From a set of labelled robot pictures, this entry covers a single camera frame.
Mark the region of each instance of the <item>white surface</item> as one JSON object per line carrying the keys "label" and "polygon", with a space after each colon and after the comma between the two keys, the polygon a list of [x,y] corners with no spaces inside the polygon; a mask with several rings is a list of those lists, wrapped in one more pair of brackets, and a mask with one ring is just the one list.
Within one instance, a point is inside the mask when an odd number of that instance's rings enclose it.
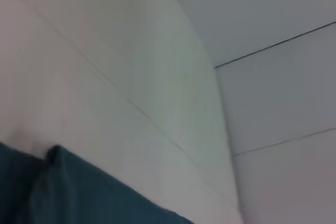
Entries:
{"label": "white surface", "polygon": [[82,0],[87,14],[77,0],[23,1],[0,0],[2,141],[36,155],[60,143],[196,223],[241,223],[214,72],[177,1],[130,6],[136,59],[89,26],[103,25],[103,4]]}
{"label": "white surface", "polygon": [[234,153],[336,126],[336,25],[218,69]]}
{"label": "white surface", "polygon": [[334,0],[179,0],[215,65],[336,21]]}
{"label": "white surface", "polygon": [[28,0],[237,205],[221,101],[177,0]]}
{"label": "white surface", "polygon": [[235,158],[246,224],[334,223],[336,131]]}

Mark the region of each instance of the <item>teal cloth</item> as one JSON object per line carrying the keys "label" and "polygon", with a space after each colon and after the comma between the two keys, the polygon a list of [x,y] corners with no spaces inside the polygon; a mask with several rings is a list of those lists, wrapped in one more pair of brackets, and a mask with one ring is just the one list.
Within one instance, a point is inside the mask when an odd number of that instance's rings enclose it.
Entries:
{"label": "teal cloth", "polygon": [[61,146],[46,160],[0,145],[0,223],[191,224]]}

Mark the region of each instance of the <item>teal clothing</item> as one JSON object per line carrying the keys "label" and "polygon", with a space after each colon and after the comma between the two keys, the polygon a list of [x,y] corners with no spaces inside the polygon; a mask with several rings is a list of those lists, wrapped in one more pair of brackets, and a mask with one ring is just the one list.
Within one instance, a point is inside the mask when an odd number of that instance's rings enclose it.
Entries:
{"label": "teal clothing", "polygon": [[0,223],[191,224],[61,146],[46,160],[0,145]]}

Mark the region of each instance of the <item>teal fabric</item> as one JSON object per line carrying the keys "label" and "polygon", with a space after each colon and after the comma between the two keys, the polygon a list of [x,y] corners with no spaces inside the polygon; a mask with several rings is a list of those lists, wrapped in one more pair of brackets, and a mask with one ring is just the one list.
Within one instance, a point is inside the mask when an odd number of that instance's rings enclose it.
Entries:
{"label": "teal fabric", "polygon": [[191,224],[55,146],[45,161],[0,145],[0,223]]}

